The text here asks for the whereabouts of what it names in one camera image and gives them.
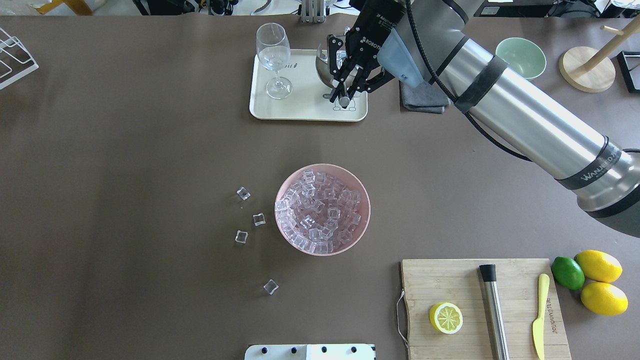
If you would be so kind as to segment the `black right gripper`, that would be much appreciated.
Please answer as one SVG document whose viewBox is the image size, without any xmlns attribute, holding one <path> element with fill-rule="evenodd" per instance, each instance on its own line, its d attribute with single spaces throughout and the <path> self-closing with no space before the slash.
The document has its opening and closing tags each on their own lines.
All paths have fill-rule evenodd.
<svg viewBox="0 0 640 360">
<path fill-rule="evenodd" d="M 406 14 L 396 0 L 350 0 L 359 10 L 345 35 L 327 36 L 327 63 L 332 87 L 331 102 L 350 103 L 360 93 L 371 93 L 395 78 L 378 63 L 378 53 L 391 30 Z"/>
</svg>

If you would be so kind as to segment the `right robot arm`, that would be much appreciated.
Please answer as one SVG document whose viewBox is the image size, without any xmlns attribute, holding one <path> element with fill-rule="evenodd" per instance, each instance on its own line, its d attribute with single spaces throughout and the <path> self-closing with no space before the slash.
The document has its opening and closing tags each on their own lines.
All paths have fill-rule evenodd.
<svg viewBox="0 0 640 360">
<path fill-rule="evenodd" d="M 639 151 L 624 150 L 463 33 L 480 0 L 352 0 L 343 36 L 327 36 L 330 101 L 347 107 L 396 78 L 437 83 L 477 130 L 490 129 L 576 194 L 580 209 L 640 234 Z"/>
</svg>

